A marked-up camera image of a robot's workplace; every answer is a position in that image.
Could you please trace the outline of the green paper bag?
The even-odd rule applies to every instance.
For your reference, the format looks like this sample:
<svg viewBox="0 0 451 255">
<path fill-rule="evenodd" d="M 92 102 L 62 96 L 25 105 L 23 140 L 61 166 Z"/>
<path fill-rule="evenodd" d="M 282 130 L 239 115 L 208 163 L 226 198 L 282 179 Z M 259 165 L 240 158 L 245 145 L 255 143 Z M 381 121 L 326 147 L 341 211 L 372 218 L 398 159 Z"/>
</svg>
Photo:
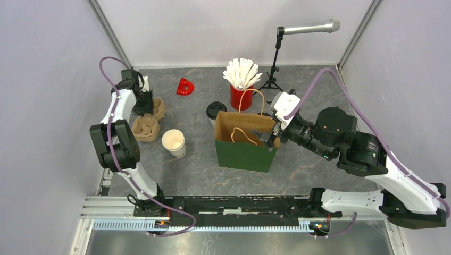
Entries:
<svg viewBox="0 0 451 255">
<path fill-rule="evenodd" d="M 275 121 L 260 113 L 243 113 L 219 111 L 214 127 L 214 142 L 218 165 L 220 167 L 242 169 L 247 171 L 267 173 L 277 150 L 280 140 L 275 139 L 272 150 L 267 149 L 252 132 L 272 131 Z"/>
</svg>

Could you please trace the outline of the white paper cup stack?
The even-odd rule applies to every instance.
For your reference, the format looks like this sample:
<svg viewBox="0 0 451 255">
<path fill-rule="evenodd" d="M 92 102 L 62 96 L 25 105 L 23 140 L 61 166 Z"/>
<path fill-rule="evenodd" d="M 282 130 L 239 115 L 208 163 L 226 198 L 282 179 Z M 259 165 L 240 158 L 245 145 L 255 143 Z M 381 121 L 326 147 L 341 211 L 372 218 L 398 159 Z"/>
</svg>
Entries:
<svg viewBox="0 0 451 255">
<path fill-rule="evenodd" d="M 162 136 L 162 145 L 176 158 L 181 158 L 186 154 L 185 137 L 180 130 L 166 131 Z"/>
</svg>

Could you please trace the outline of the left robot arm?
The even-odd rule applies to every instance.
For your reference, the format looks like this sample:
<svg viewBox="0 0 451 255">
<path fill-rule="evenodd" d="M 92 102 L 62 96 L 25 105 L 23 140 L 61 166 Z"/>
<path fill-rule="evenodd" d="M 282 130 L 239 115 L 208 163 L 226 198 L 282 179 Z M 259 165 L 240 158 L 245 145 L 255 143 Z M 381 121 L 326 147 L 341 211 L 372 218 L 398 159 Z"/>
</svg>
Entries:
<svg viewBox="0 0 451 255">
<path fill-rule="evenodd" d="M 128 124 L 131 114 L 155 123 L 153 92 L 147 79 L 134 69 L 121 72 L 122 81 L 111 90 L 112 101 L 107 115 L 89 132 L 100 165 L 117 173 L 132 187 L 135 195 L 127 199 L 138 214 L 162 216 L 167 202 L 159 185 L 153 181 L 140 163 L 140 149 L 136 135 L 146 138 L 152 134 L 149 126 L 133 131 Z"/>
</svg>

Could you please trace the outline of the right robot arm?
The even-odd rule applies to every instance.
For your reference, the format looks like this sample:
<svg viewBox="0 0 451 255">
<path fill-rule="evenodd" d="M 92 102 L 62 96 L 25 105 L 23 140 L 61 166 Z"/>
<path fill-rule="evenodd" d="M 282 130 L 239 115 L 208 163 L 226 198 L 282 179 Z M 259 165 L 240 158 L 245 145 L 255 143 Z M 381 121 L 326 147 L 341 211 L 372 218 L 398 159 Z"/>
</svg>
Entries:
<svg viewBox="0 0 451 255">
<path fill-rule="evenodd" d="M 412 176 L 404 176 L 375 135 L 356 129 L 357 118 L 338 107 L 319 112 L 315 123 L 295 114 L 283 129 L 276 123 L 271 131 L 254 131 L 260 142 L 272 150 L 276 140 L 292 141 L 327 161 L 337 159 L 337 167 L 380 186 L 371 192 L 338 192 L 313 188 L 307 211 L 314 217 L 344 212 L 385 215 L 389 222 L 409 229 L 446 226 L 446 212 L 440 199 L 446 196 L 442 183 L 429 185 L 431 192 L 421 191 Z"/>
</svg>

